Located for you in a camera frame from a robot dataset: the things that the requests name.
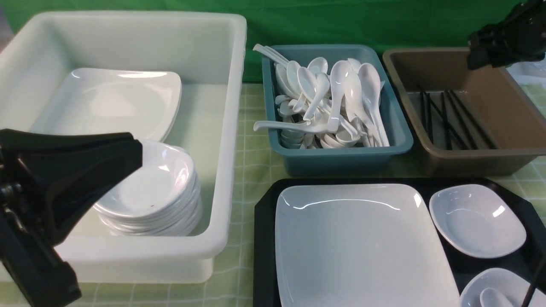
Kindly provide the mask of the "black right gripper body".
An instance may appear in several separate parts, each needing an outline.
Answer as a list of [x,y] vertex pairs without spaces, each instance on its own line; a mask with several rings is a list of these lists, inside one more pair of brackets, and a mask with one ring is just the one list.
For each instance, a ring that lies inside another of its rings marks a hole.
[[517,4],[506,18],[487,24],[468,37],[468,70],[499,68],[545,58],[546,3],[528,0]]

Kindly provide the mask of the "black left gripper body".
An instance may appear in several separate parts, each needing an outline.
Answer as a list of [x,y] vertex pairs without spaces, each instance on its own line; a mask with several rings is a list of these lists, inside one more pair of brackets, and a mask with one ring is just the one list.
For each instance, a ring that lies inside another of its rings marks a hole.
[[1,262],[32,307],[80,299],[55,251],[88,210],[143,163],[131,133],[59,136],[2,129]]

